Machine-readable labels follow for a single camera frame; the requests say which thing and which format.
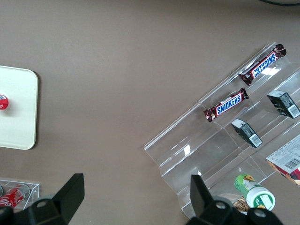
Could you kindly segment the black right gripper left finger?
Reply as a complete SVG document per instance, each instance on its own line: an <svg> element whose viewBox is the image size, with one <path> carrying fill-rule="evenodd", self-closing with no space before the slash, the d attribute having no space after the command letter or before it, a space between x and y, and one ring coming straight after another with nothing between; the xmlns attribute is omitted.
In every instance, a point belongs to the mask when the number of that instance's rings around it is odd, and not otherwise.
<svg viewBox="0 0 300 225"><path fill-rule="evenodd" d="M15 225L68 225L85 196L84 175L75 173L52 197L14 215Z"/></svg>

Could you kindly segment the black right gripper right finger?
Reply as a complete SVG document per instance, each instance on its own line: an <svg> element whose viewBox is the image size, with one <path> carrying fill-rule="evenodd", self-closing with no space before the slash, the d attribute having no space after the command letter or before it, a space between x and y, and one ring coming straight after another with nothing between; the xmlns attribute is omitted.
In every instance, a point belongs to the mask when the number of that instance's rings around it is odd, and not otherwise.
<svg viewBox="0 0 300 225"><path fill-rule="evenodd" d="M224 197L212 196L201 176L192 175L190 199L195 216L188 225L247 225L247 216Z"/></svg>

